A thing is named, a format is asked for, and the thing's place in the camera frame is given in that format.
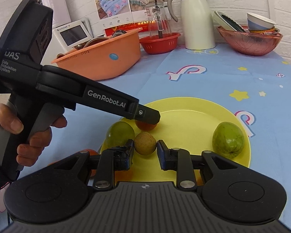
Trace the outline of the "person's left hand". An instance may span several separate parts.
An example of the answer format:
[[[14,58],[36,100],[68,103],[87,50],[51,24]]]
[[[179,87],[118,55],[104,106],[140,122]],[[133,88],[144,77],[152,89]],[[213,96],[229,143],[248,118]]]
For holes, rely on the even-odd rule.
[[[23,130],[22,122],[5,104],[0,104],[0,127],[12,134],[19,134]],[[27,143],[17,147],[17,162],[22,166],[33,166],[44,148],[50,145],[51,139],[51,128],[33,134]]]

